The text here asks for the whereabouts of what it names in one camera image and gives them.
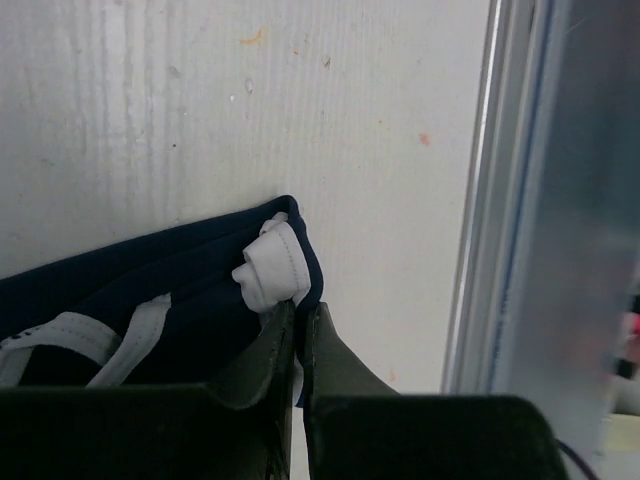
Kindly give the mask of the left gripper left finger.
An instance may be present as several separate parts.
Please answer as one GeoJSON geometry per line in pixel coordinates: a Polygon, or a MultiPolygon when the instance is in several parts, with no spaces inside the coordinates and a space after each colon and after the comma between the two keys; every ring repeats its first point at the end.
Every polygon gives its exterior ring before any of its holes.
{"type": "Polygon", "coordinates": [[[5,479],[286,479],[294,307],[208,382],[1,393],[5,479]]]}

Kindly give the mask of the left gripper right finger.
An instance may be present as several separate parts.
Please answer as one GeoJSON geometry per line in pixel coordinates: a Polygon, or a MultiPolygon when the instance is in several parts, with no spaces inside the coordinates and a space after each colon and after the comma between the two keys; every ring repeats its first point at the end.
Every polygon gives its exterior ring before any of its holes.
{"type": "Polygon", "coordinates": [[[342,341],[326,304],[305,340],[313,479],[565,479],[552,430],[514,396],[400,394],[342,341]]]}

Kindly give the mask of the navy blue underwear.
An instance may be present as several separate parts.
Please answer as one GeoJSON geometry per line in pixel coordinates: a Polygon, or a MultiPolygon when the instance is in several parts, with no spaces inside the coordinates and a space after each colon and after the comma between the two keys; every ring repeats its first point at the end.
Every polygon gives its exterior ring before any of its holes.
{"type": "Polygon", "coordinates": [[[296,200],[278,197],[50,263],[1,282],[1,384],[117,387],[210,379],[323,275],[296,200]]]}

